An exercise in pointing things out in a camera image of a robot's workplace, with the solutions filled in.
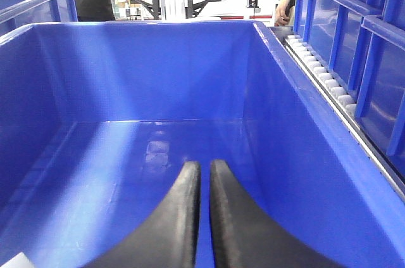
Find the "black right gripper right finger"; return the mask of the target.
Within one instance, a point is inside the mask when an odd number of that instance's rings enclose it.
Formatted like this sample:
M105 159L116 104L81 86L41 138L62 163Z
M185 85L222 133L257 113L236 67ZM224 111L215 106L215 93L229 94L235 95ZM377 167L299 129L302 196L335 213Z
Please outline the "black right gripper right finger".
M209 219L216 267L339 267L273 220L224 160L213 160Z

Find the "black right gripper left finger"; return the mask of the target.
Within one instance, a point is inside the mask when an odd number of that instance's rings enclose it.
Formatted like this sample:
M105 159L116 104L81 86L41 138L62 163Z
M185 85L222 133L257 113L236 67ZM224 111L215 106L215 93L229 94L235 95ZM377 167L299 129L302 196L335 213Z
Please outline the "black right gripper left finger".
M201 166L183 164L170 190L123 241L86 267L194 267L201 201Z

